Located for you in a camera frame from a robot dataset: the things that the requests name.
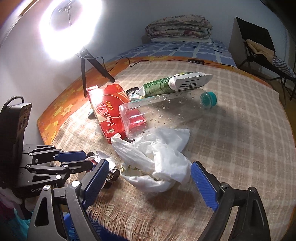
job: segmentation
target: blue plastic basket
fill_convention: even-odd
[[[76,234],[76,230],[69,213],[64,217],[64,220],[65,220],[65,225],[71,241],[80,241],[78,235]],[[98,221],[94,221],[92,219],[90,220],[102,241],[128,241],[127,239],[121,236],[111,233],[110,231],[105,229],[102,225],[100,225]]]

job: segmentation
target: black chair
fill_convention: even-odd
[[[292,78],[288,76],[287,74],[285,74],[284,72],[280,71],[278,68],[273,66],[263,54],[256,55],[255,53],[253,53],[253,51],[251,50],[251,48],[248,46],[246,42],[247,39],[250,39],[258,44],[262,44],[264,47],[269,48],[270,50],[273,50],[275,54],[276,51],[274,49],[274,44],[271,40],[268,30],[266,28],[262,28],[255,24],[244,21],[238,17],[236,17],[236,19],[239,25],[239,30],[242,34],[242,39],[244,40],[244,47],[245,47],[245,52],[247,56],[247,58],[238,66],[238,68],[240,68],[246,62],[248,63],[249,68],[251,68],[250,62],[256,62],[262,67],[265,67],[279,75],[279,77],[269,79],[269,80],[280,79],[283,87],[285,87],[287,79],[291,80],[295,84],[290,97],[290,100],[292,100],[293,95],[295,94],[295,91],[296,91],[296,78]]]

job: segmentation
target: orange floral fabric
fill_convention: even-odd
[[[150,61],[168,61],[168,60],[182,60],[187,61],[187,57],[177,57],[177,56],[151,56],[151,57],[136,57],[131,58],[131,63],[138,62],[140,60],[150,60]],[[114,66],[117,61],[112,61],[106,64],[106,68],[110,69]],[[214,66],[216,68],[227,69],[230,71],[237,72],[239,74],[245,75],[251,79],[254,79],[268,87],[271,86],[264,82],[263,80],[244,72],[238,68],[217,64],[216,62],[205,60],[205,65]],[[129,62],[126,59],[121,59],[118,64],[110,71],[112,76],[116,76],[122,70],[129,66]],[[86,85],[91,87],[94,85],[103,86],[108,78],[104,78],[95,69],[91,68],[86,73]],[[55,136],[59,132],[61,125],[67,120],[67,118],[77,111],[81,106],[83,106],[88,101],[88,98],[84,98],[82,78],[78,78],[71,85],[68,86],[43,112],[37,121],[39,131],[41,133],[44,144],[50,145],[54,140]]]

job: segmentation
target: light stand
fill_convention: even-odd
[[[72,5],[73,2],[75,2],[75,0],[69,0],[69,2],[65,5],[65,7],[59,9],[59,12],[66,11],[68,13],[69,24],[70,24],[71,27],[72,27],[72,21],[71,21],[70,8],[71,8],[71,5]],[[83,48],[78,54],[81,55],[81,76],[82,76],[82,85],[83,85],[84,98],[87,97],[86,75],[85,75],[85,60],[86,59],[95,67],[95,69],[103,77],[107,77],[111,82],[115,82],[115,79],[112,77],[112,75],[109,74],[109,72],[95,59],[95,57],[93,57],[89,53],[89,51],[86,48]]]

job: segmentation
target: blue plaid bed sheet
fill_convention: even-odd
[[[217,40],[213,40],[212,43],[152,42],[126,51],[113,58],[111,61],[123,56],[129,58],[145,56],[182,56],[211,60],[236,67],[231,53],[222,42]]]

